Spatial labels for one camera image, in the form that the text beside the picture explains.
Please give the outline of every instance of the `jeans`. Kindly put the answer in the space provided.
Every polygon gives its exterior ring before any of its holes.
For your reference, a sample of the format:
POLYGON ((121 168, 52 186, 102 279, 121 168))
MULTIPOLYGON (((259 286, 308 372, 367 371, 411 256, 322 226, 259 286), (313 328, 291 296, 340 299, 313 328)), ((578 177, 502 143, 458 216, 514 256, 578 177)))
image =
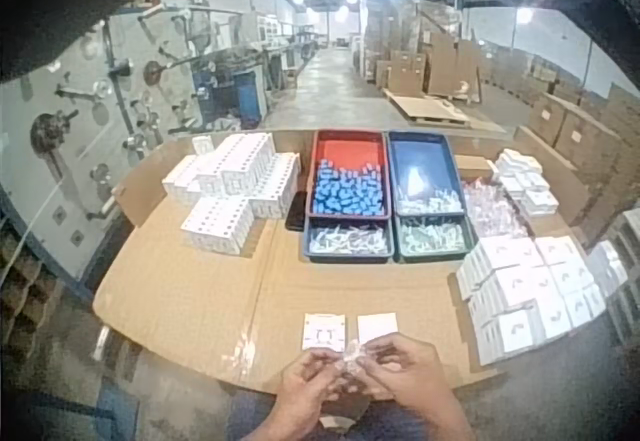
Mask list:
MULTIPOLYGON (((275 397, 238 391, 231 404, 227 440, 239 441, 253 432, 267 418, 275 397)), ((325 431, 318 425, 309 441, 425 441, 424 421, 395 402, 374 402, 362 418, 345 435, 325 431)))

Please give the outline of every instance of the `red tray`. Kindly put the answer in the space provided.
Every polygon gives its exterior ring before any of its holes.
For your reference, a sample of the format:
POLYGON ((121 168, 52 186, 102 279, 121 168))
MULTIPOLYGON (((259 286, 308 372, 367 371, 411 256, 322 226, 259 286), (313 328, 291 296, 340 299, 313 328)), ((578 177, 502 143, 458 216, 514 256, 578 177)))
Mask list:
POLYGON ((387 140, 383 133, 375 131, 320 130, 313 140, 311 170, 307 181, 307 216, 309 218, 371 219, 391 218, 391 191, 387 140), (379 165, 382 174, 383 216, 359 216, 346 214, 316 214, 312 212, 315 198, 316 176, 320 161, 328 159, 336 168, 360 170, 367 163, 379 165))

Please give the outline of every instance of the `person's right hand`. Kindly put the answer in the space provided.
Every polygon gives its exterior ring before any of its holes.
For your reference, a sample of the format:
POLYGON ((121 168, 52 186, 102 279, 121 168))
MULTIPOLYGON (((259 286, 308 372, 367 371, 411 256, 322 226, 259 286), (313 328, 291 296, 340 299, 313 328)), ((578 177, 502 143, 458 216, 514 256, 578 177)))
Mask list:
POLYGON ((366 357, 358 358, 367 377, 384 386, 398 404, 423 417, 431 426, 460 431, 471 439, 462 406, 449 388, 436 348, 401 334, 389 334, 365 344, 366 357))

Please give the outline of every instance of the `blue tray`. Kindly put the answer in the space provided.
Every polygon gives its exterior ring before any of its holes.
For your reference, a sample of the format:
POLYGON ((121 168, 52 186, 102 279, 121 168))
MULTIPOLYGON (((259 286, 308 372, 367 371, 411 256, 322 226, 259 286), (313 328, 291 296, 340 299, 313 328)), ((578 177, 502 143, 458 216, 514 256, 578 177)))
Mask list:
POLYGON ((425 216, 450 216, 466 212, 458 168, 445 136, 416 131, 390 131, 388 138, 391 190, 396 215, 421 215, 400 209, 398 187, 408 194, 410 184, 413 186, 411 196, 415 198, 429 197, 437 189, 455 191, 460 197, 462 211, 424 213, 425 216))
POLYGON ((394 216, 394 238, 396 245, 397 262, 405 263, 428 263, 436 261, 448 261, 454 259, 463 259, 477 243, 477 237, 469 219, 465 215, 429 215, 429 216, 394 216), (441 251, 424 254, 410 254, 407 251, 403 238, 401 236, 401 224, 409 222, 412 218, 431 218, 434 223, 450 222, 460 224, 462 226, 462 236, 464 237, 465 247, 455 251, 441 251))
POLYGON ((384 264, 393 258, 395 254, 395 243, 391 219, 386 221, 369 220, 338 220, 327 218, 307 218, 304 225, 304 255, 314 263, 322 264, 384 264), (340 224, 352 226, 379 225, 384 226, 387 237, 388 252, 384 254, 315 254, 309 249, 311 235, 317 229, 333 228, 340 224))

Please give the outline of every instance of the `metal rack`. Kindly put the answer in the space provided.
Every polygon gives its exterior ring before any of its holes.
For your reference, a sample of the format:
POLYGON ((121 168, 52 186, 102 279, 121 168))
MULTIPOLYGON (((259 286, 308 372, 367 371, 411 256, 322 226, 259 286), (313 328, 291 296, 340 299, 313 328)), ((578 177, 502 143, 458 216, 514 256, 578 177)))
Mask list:
POLYGON ((640 209, 620 214, 606 237, 616 248, 629 278, 607 300, 607 309, 622 345, 637 345, 640 344, 640 209))
POLYGON ((55 303, 57 277, 0 213, 0 314, 3 350, 23 359, 35 349, 37 331, 55 303))

